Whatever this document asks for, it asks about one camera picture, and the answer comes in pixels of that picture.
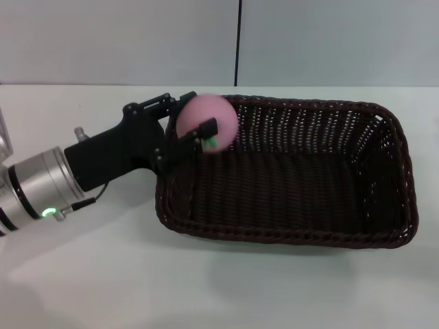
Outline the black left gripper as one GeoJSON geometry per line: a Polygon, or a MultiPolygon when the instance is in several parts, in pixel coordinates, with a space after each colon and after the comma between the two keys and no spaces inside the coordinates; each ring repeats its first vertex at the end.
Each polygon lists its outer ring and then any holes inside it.
{"type": "Polygon", "coordinates": [[[120,123],[64,150],[73,177],[83,191],[91,191],[139,168],[165,175],[181,161],[202,151],[217,135],[215,118],[202,122],[176,141],[169,141],[159,120],[177,117],[197,96],[191,91],[175,99],[165,93],[123,108],[120,123]]]}

